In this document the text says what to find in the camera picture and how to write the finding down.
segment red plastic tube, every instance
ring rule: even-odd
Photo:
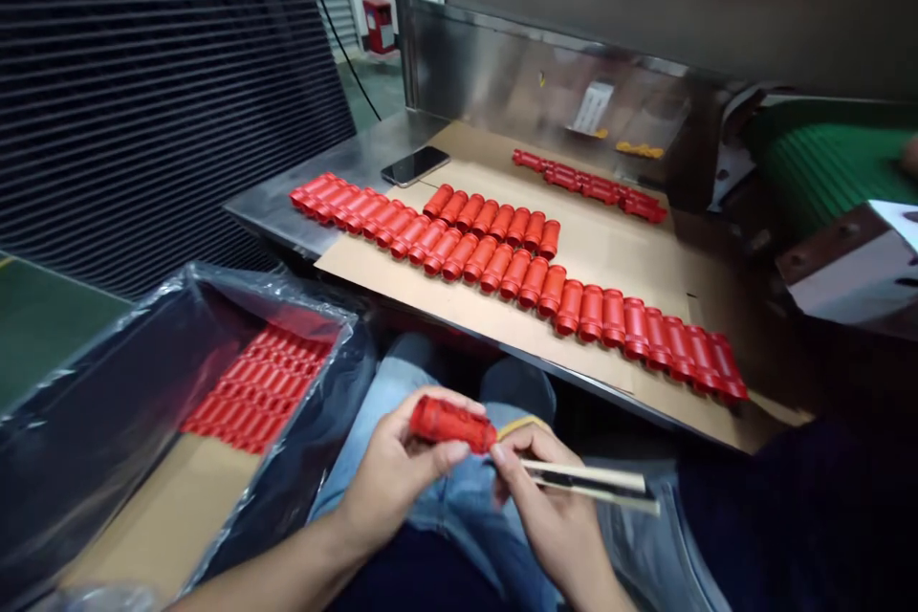
[[[408,224],[418,216],[414,208],[403,208],[392,220],[386,223],[376,233],[376,243],[380,249],[388,249],[392,240],[401,234]]]
[[[624,300],[624,354],[629,359],[641,361],[649,349],[644,302],[630,296]]]
[[[469,195],[465,191],[456,191],[452,195],[452,198],[449,199],[449,203],[440,211],[440,219],[447,225],[455,225],[456,218],[459,217],[459,212],[465,207],[468,200]]]
[[[485,271],[494,251],[497,249],[497,240],[493,237],[485,237],[478,242],[478,247],[472,252],[469,262],[462,271],[462,278],[469,284],[474,284]]]
[[[720,374],[724,401],[729,404],[749,399],[749,392],[739,374],[739,366],[736,365],[733,348],[727,336],[720,333],[708,333],[708,344],[714,354],[714,368]]]
[[[440,272],[452,250],[458,246],[460,239],[462,239],[461,231],[456,228],[447,229],[436,246],[427,254],[427,258],[424,261],[424,272],[431,277]]]
[[[497,217],[494,218],[491,227],[488,229],[488,236],[492,236],[499,242],[503,241],[504,237],[507,236],[507,230],[510,228],[513,218],[514,207],[507,204],[501,206],[500,210],[497,211]]]
[[[676,316],[664,316],[663,324],[667,328],[669,353],[672,354],[669,376],[679,383],[690,383],[695,376],[695,361],[685,325]]]
[[[504,273],[510,267],[510,261],[514,257],[514,248],[508,244],[501,244],[494,250],[494,255],[488,261],[488,267],[481,273],[481,291],[490,294],[500,285],[504,278]]]
[[[583,288],[578,335],[587,343],[602,337],[602,287],[599,285]]]
[[[557,307],[561,305],[561,293],[564,291],[564,281],[567,279],[567,270],[561,266],[552,266],[545,275],[545,284],[542,285],[542,294],[538,298],[536,309],[542,317],[554,317]]]
[[[529,253],[538,251],[538,245],[542,243],[544,229],[545,213],[537,210],[529,216],[529,222],[526,223],[526,231],[523,233],[523,249]]]
[[[486,454],[497,442],[497,430],[487,416],[470,411],[446,400],[425,395],[411,414],[408,430],[430,443],[461,440],[475,454]]]
[[[513,220],[510,221],[510,228],[507,229],[505,241],[514,249],[523,243],[523,235],[529,226],[529,217],[532,213],[528,208],[517,208]]]
[[[529,264],[526,276],[523,277],[523,284],[519,288],[519,294],[516,301],[527,311],[538,303],[538,298],[542,296],[542,287],[545,284],[545,275],[548,272],[548,261],[542,258],[533,258]]]
[[[426,215],[418,215],[414,220],[408,223],[395,239],[392,240],[392,246],[389,250],[396,260],[402,260],[408,253],[408,250],[414,246],[414,243],[424,234],[424,230],[430,224],[430,218]]]
[[[443,208],[449,202],[449,199],[452,198],[452,194],[452,186],[440,185],[440,188],[434,192],[433,196],[430,197],[430,200],[427,201],[427,204],[424,206],[424,215],[431,220],[436,220],[443,211]]]
[[[459,240],[456,248],[452,250],[449,258],[443,264],[441,272],[447,282],[454,282],[459,279],[463,268],[466,267],[476,248],[478,248],[478,237],[471,232],[463,234],[462,239]]]
[[[542,230],[542,241],[538,244],[538,254],[547,260],[552,260],[557,255],[557,238],[561,234],[561,223],[558,220],[549,220]]]
[[[392,221],[396,215],[404,209],[404,203],[396,199],[383,204],[372,214],[363,224],[363,236],[367,239],[373,239],[380,228]]]
[[[484,237],[485,234],[488,233],[488,230],[491,229],[491,223],[494,221],[494,218],[497,217],[498,208],[499,206],[494,199],[485,201],[485,205],[481,207],[478,217],[476,217],[475,221],[471,224],[471,233],[479,239]]]
[[[714,354],[708,346],[708,333],[697,325],[686,325],[686,336],[691,355],[695,359],[695,375],[691,378],[695,388],[716,394],[720,391],[720,375],[714,368]]]
[[[526,277],[532,259],[528,251],[514,251],[514,257],[510,259],[510,267],[500,281],[500,295],[503,298],[512,299],[519,294],[519,288],[523,284],[523,278]]]
[[[421,265],[427,258],[427,254],[433,251],[433,248],[440,241],[440,237],[447,230],[447,224],[443,220],[434,220],[422,232],[418,240],[414,242],[408,250],[408,260],[414,265]]]
[[[657,308],[647,308],[647,339],[650,342],[650,353],[647,354],[647,367],[651,370],[668,370],[672,365],[672,352],[669,350],[669,336],[663,323],[663,312]]]
[[[478,213],[481,212],[481,208],[484,205],[484,196],[481,194],[472,194],[456,216],[456,228],[463,234],[469,231],[471,229],[471,224],[475,221],[475,218],[478,217]]]
[[[555,316],[555,332],[568,337],[577,332],[580,321],[580,302],[583,301],[583,283],[579,280],[567,280],[561,292],[561,305]]]

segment red cylinder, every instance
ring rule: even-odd
[[[644,302],[630,296],[624,301],[624,354],[629,359],[640,361],[647,356],[649,349]]]
[[[493,237],[485,237],[478,242],[478,247],[472,252],[469,262],[462,271],[462,278],[469,284],[474,284],[485,271],[494,251],[497,249],[497,240]]]
[[[624,347],[624,299],[619,290],[602,293],[602,343],[609,349]]]
[[[672,355],[669,376],[679,383],[690,383],[695,376],[695,362],[682,319],[676,316],[663,316],[663,324],[667,328],[669,353]]]
[[[388,203],[377,208],[376,212],[369,215],[366,222],[363,224],[363,236],[367,239],[373,239],[380,228],[391,222],[392,218],[398,215],[403,208],[404,203],[398,199],[395,201],[388,201]]]
[[[733,349],[727,336],[720,333],[708,333],[708,345],[714,354],[714,368],[720,374],[724,401],[729,404],[749,399],[749,392],[739,374],[739,366],[736,365]]]
[[[408,250],[414,246],[418,238],[424,234],[424,230],[430,224],[430,218],[426,215],[418,215],[414,220],[408,223],[395,239],[392,240],[392,246],[389,250],[396,260],[402,260],[408,253]]]
[[[587,343],[602,337],[602,287],[599,285],[583,288],[578,335]]]
[[[456,191],[440,211],[440,219],[447,225],[454,225],[456,218],[459,217],[459,211],[462,210],[468,199],[469,195],[465,191]]]
[[[533,258],[529,264],[529,270],[523,277],[523,284],[519,288],[519,295],[516,300],[519,305],[527,311],[538,303],[538,298],[542,296],[542,286],[545,284],[545,275],[548,272],[548,261],[542,258]]]
[[[545,284],[542,285],[542,294],[538,299],[536,309],[542,317],[553,317],[557,307],[561,305],[561,293],[564,291],[564,281],[567,279],[567,270],[561,266],[552,266],[545,275]]]
[[[686,325],[688,345],[695,359],[695,375],[692,382],[702,392],[715,394],[720,391],[720,375],[714,368],[714,354],[708,346],[708,333],[697,325]]]
[[[424,215],[431,220],[436,220],[449,199],[452,198],[452,193],[452,186],[440,185],[440,188],[434,192],[433,196],[430,197],[430,200],[427,201],[424,206]]]
[[[583,299],[583,283],[579,280],[567,280],[561,292],[561,305],[555,316],[555,332],[568,337],[577,332],[580,320],[580,302]]]
[[[427,254],[427,258],[424,260],[424,272],[431,277],[440,272],[444,262],[459,244],[460,239],[462,239],[461,231],[456,228],[447,229],[436,243],[436,246]]]
[[[561,233],[561,223],[558,220],[549,220],[542,230],[542,241],[538,245],[538,254],[547,260],[552,260],[557,255],[557,238]]]
[[[488,230],[491,229],[491,223],[494,221],[494,218],[497,217],[498,208],[499,206],[494,199],[485,201],[485,205],[481,207],[478,217],[476,217],[475,221],[471,224],[471,233],[479,239],[485,236]]]
[[[449,258],[447,258],[446,262],[443,264],[443,278],[447,282],[453,282],[459,279],[459,276],[462,274],[462,269],[466,267],[466,264],[469,262],[471,255],[475,252],[477,247],[478,237],[471,232],[462,235],[462,239],[459,240],[456,248],[452,250]]]
[[[505,240],[514,249],[523,243],[523,235],[529,225],[530,215],[532,213],[528,208],[517,208],[513,220],[510,221],[510,228],[507,230]]]
[[[422,232],[418,240],[414,242],[408,250],[408,260],[414,265],[421,265],[424,263],[427,254],[437,245],[437,242],[440,241],[440,237],[443,236],[446,230],[447,224],[443,220],[434,220],[430,223],[427,229]]]
[[[504,237],[507,236],[507,230],[510,228],[513,218],[514,207],[507,204],[501,206],[500,210],[497,211],[497,217],[494,218],[491,227],[488,229],[488,236],[492,236],[499,242],[503,241]]]
[[[408,224],[418,216],[414,208],[403,208],[399,214],[392,218],[376,233],[376,243],[380,249],[388,249],[392,240],[401,234]]]
[[[497,289],[500,281],[504,278],[504,273],[510,266],[510,261],[514,257],[514,248],[507,244],[501,244],[494,250],[494,255],[488,261],[488,267],[481,273],[481,291],[490,294]]]
[[[668,370],[672,365],[672,353],[669,350],[669,335],[663,323],[663,312],[657,308],[646,308],[647,340],[650,352],[647,354],[647,367],[651,370]]]
[[[504,273],[504,278],[500,281],[500,295],[505,299],[515,298],[519,293],[519,288],[523,284],[523,278],[529,269],[529,264],[533,257],[528,251],[514,251],[514,257],[510,260],[510,267]]]
[[[456,216],[456,228],[465,234],[471,229],[471,224],[478,217],[481,208],[485,205],[485,197],[481,194],[472,194],[462,206],[462,210]]]
[[[545,213],[537,210],[529,216],[529,222],[526,223],[526,231],[523,232],[523,249],[529,253],[538,251],[538,245],[542,243],[542,231],[545,229]]]

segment phone screen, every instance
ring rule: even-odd
[[[389,167],[382,169],[382,178],[398,186],[408,186],[431,170],[449,162],[449,155],[439,148],[425,146]]]

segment plastic liner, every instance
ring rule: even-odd
[[[0,608],[48,592],[270,322],[332,350],[189,585],[301,527],[376,369],[360,304],[289,275],[190,263],[0,418]]]

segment black radiator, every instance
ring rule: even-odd
[[[0,250],[105,292],[269,268],[221,204],[354,133],[315,0],[0,0]]]

